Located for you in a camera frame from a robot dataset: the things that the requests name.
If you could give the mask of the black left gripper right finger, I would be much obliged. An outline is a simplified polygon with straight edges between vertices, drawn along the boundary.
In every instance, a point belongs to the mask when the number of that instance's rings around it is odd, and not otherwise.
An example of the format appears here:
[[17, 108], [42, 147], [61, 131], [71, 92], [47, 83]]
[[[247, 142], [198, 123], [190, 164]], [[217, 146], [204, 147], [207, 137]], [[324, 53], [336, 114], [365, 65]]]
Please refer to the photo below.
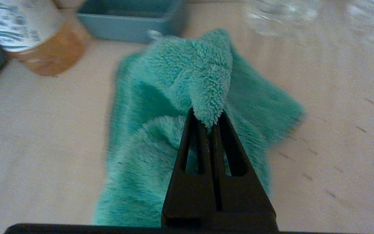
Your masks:
[[212, 126], [214, 230], [278, 232], [276, 212], [226, 112]]

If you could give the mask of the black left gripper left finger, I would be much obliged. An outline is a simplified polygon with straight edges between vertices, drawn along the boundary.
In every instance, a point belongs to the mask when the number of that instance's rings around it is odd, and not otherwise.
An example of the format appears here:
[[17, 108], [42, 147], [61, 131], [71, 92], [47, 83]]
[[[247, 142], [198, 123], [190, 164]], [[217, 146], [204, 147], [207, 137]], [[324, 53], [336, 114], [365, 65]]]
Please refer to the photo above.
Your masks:
[[[197, 175], [186, 172], [189, 150], [196, 143]], [[178, 154], [161, 212], [162, 228], [207, 228], [217, 210], [206, 127], [188, 111]]]

